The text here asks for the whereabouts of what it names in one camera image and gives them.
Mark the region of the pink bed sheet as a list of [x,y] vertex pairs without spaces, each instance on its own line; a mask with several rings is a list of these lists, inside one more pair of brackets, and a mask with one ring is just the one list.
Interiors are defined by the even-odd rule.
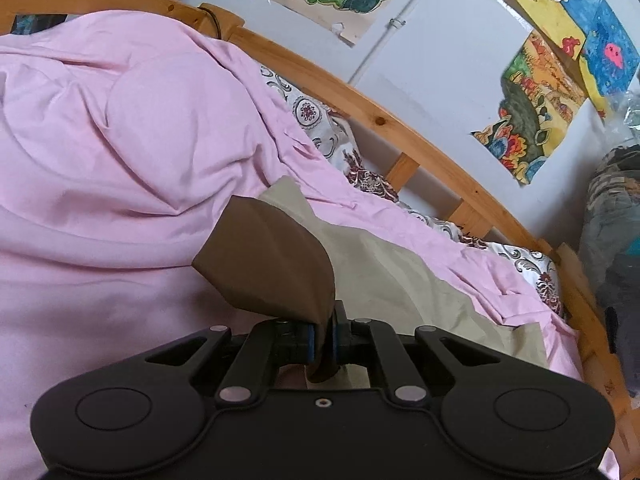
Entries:
[[277,180],[349,240],[368,315],[448,330],[571,378],[577,336],[503,258],[355,188],[239,48],[164,16],[86,14],[1,39],[1,474],[44,465],[29,430],[66,378],[201,328],[248,330],[192,262],[232,196]]

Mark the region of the white wall pipe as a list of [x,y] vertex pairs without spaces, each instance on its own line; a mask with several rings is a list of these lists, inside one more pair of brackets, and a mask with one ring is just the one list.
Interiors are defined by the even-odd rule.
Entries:
[[362,79],[370,65],[374,62],[375,58],[383,51],[386,44],[392,39],[392,37],[406,26],[408,17],[413,12],[414,8],[418,5],[420,0],[408,0],[402,9],[397,13],[394,18],[391,18],[385,25],[385,30],[378,41],[374,44],[371,50],[362,59],[352,76],[350,76],[348,83],[355,87],[356,84]]

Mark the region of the plastic bag of clothes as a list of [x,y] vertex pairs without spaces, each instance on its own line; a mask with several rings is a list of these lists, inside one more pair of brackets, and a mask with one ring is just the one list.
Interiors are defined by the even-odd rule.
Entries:
[[639,395],[639,148],[614,148],[598,166],[578,256],[603,315],[608,348]]

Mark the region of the beige brown olive hooded jacket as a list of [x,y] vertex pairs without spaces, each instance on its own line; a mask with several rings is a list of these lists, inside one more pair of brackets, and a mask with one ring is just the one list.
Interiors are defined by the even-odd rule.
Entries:
[[232,197],[192,266],[232,307],[310,323],[319,332],[317,349],[329,344],[340,302],[349,318],[383,321],[401,335],[433,325],[548,364],[539,327],[495,324],[414,252],[318,218],[289,178],[257,198]]

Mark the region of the landscape flower poster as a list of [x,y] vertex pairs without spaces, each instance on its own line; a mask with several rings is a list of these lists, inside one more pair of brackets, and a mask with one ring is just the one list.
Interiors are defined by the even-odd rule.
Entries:
[[539,32],[531,32],[500,78],[498,120],[472,133],[521,186],[564,140],[586,95]]

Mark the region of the floral patterned white bedding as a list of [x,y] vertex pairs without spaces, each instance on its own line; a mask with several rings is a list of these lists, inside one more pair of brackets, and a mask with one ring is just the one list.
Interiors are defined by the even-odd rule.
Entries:
[[558,270],[549,256],[533,249],[481,240],[466,234],[461,226],[454,222],[440,220],[413,209],[399,198],[398,193],[382,174],[364,166],[352,127],[346,118],[323,102],[308,96],[271,68],[261,65],[259,69],[266,85],[277,91],[288,104],[300,128],[306,132],[324,158],[341,171],[354,188],[389,200],[456,243],[493,252],[505,258],[513,264],[524,280],[536,289],[540,300],[552,312],[560,318],[567,318],[561,300]]

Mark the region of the wooden bed frame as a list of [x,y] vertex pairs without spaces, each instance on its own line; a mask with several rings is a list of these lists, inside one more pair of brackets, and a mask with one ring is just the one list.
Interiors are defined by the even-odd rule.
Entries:
[[178,0],[1,0],[1,29],[9,32],[17,15],[87,14],[104,10],[137,10],[182,21],[208,36],[219,35],[236,44],[256,61],[267,65],[300,90],[325,102],[339,113],[356,119],[400,151],[386,180],[400,190],[419,169],[425,169],[460,197],[450,221],[468,234],[484,237],[497,230],[516,246],[540,250],[554,260],[562,283],[570,326],[579,333],[579,354],[588,384],[611,403],[616,430],[612,449],[625,479],[639,475],[639,411],[631,404],[620,362],[608,350],[605,327],[596,312],[596,300],[577,255],[567,246],[552,248],[533,237],[479,183],[413,128],[375,104],[350,84],[300,55],[245,28],[234,13],[213,4],[189,6]]

